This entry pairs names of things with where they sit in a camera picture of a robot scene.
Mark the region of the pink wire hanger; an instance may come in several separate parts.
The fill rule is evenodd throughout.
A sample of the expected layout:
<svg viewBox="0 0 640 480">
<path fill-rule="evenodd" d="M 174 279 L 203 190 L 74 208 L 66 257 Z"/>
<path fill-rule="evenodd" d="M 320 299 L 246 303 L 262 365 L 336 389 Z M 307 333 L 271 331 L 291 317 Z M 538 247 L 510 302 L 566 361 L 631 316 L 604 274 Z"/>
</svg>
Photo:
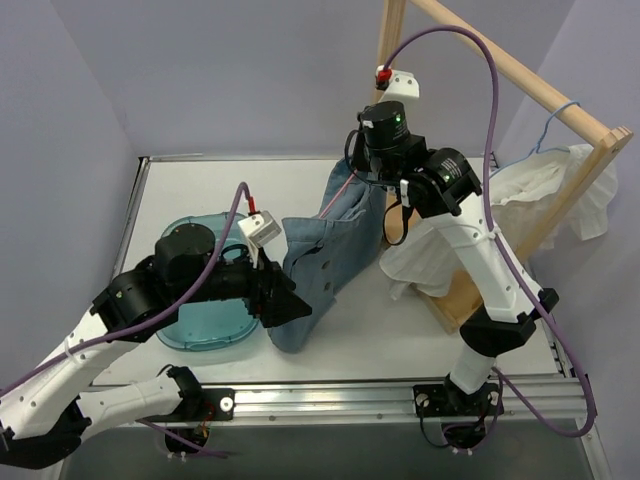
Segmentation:
<svg viewBox="0 0 640 480">
<path fill-rule="evenodd" d="M 351 173 L 349 175 L 349 177 L 345 180 L 345 182 L 343 183 L 343 185 L 338 189 L 338 191 L 334 194 L 334 196 L 331 198 L 331 200 L 329 201 L 329 203 L 323 208 L 323 210 L 319 213 L 318 218 L 319 219 L 323 219 L 326 217 L 326 215 L 328 214 L 328 212 L 331 210 L 331 208 L 333 207 L 333 205 L 336 203 L 336 201 L 340 198 L 340 196 L 345 192 L 345 190 L 349 187 L 349 185 L 351 184 L 351 182 L 354 180 L 354 178 L 356 177 L 355 173 Z"/>
</svg>

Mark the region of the blue denim skirt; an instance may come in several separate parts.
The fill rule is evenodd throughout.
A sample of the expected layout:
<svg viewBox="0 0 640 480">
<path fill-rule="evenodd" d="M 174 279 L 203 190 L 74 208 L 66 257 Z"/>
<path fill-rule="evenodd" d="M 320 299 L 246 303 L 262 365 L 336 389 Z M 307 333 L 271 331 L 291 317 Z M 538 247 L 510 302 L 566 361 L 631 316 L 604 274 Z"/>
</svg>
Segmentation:
<svg viewBox="0 0 640 480">
<path fill-rule="evenodd" d="M 345 160 L 331 171 L 319 213 L 349 177 Z M 271 328 L 276 348 L 297 353 L 335 303 L 336 295 L 379 255 L 386 192 L 358 179 L 333 205 L 325 218 L 288 217 L 282 220 L 287 243 L 284 273 L 296 283 L 296 294 L 312 307 L 309 316 Z"/>
</svg>

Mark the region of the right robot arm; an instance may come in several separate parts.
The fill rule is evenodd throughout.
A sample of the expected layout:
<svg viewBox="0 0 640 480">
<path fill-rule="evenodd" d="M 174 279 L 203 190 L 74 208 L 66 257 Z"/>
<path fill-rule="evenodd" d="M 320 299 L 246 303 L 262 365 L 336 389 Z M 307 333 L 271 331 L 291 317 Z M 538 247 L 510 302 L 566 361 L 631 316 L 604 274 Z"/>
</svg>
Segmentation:
<svg viewBox="0 0 640 480">
<path fill-rule="evenodd" d="M 427 220 L 480 292 L 483 303 L 460 329 L 464 347 L 443 384 L 447 406 L 467 412 L 489 401 L 487 379 L 497 357 L 524 346 L 559 297 L 531 279 L 488 224 L 481 182 L 462 153 L 428 148 L 424 137 L 409 131 L 399 101 L 367 106 L 357 120 L 346 142 L 353 153 L 349 166 L 372 174 L 376 186 L 394 188 L 402 220 L 413 213 Z"/>
</svg>

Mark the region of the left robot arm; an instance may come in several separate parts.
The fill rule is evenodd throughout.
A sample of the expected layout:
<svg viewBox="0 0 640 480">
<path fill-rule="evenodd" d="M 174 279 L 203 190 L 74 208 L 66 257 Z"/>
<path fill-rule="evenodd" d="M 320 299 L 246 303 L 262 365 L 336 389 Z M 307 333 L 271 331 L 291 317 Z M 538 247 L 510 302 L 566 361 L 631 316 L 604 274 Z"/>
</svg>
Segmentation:
<svg viewBox="0 0 640 480">
<path fill-rule="evenodd" d="M 175 323 L 184 303 L 241 300 L 266 327 L 311 314 L 295 283 L 264 251 L 252 258 L 243 247 L 230 260 L 221 253 L 210 229 L 181 225 L 156 242 L 153 255 L 116 276 L 33 375 L 2 391 L 2 464 L 39 470 L 122 424 L 149 417 L 191 421 L 208 413 L 201 383 L 184 366 L 125 387 L 88 389 L 113 362 Z"/>
</svg>

